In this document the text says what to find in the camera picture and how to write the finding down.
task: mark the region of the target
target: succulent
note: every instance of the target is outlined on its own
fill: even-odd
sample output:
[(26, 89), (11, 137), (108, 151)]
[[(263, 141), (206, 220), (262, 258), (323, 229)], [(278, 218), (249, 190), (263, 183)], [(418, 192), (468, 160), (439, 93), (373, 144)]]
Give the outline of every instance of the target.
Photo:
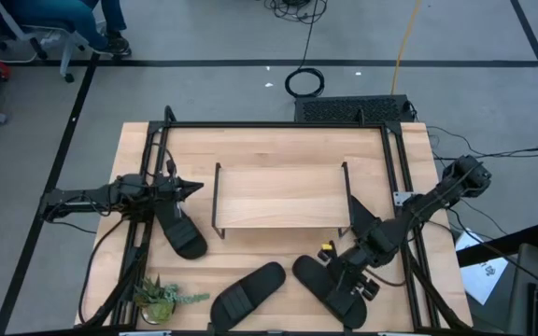
[(155, 283), (146, 277), (142, 283), (142, 287), (134, 287), (134, 290), (134, 303), (136, 306), (146, 310), (149, 319), (158, 323), (169, 320), (177, 303), (191, 304), (209, 298), (208, 293), (190, 296), (178, 295), (177, 285), (171, 284), (162, 287), (159, 275), (157, 275)]

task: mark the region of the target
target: wooden shelf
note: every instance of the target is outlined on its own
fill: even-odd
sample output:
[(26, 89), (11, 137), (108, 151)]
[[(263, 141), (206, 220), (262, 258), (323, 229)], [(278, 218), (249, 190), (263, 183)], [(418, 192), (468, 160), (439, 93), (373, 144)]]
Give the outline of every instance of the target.
[(342, 165), (221, 168), (218, 229), (347, 228)]

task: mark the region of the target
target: jeans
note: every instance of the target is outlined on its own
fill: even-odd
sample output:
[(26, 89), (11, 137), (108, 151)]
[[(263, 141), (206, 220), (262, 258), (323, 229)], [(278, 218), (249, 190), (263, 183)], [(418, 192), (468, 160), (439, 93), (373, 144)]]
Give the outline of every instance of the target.
[[(20, 24), (40, 21), (68, 21), (91, 47), (104, 49), (107, 38), (97, 32), (92, 10), (99, 0), (8, 0), (7, 10)], [(120, 0), (101, 0), (108, 31), (122, 31), (126, 23), (121, 14)]]

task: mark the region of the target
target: white paper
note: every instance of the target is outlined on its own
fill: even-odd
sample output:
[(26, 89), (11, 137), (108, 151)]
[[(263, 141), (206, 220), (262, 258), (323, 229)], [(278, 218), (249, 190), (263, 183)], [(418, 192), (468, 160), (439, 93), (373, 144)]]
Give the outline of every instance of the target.
[[(470, 230), (469, 232), (475, 238), (478, 238), (478, 241), (470, 237), (466, 232), (463, 232), (460, 239), (456, 242), (456, 251), (483, 242), (477, 234)], [(485, 304), (495, 285), (500, 280), (507, 264), (508, 262), (504, 258), (497, 258), (461, 268), (460, 272), (462, 274), (464, 289), (479, 303)]]

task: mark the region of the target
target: black slipper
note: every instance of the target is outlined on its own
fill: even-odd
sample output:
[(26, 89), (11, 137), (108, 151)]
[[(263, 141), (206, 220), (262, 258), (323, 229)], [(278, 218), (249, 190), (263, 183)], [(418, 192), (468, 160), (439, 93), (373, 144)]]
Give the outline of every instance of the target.
[(191, 218), (177, 208), (177, 203), (158, 203), (155, 216), (176, 253), (184, 259), (197, 259), (206, 253), (206, 240)]
[(327, 303), (328, 297), (330, 297), (337, 284), (332, 280), (329, 271), (323, 265), (308, 256), (301, 256), (294, 262), (292, 272), (345, 327), (350, 329), (362, 327), (366, 320), (366, 304), (358, 292), (355, 292), (354, 297), (347, 295), (348, 298), (353, 300), (349, 307), (337, 309), (337, 307)]
[(221, 292), (211, 306), (211, 324), (227, 331), (242, 321), (286, 281), (280, 264), (269, 262)]

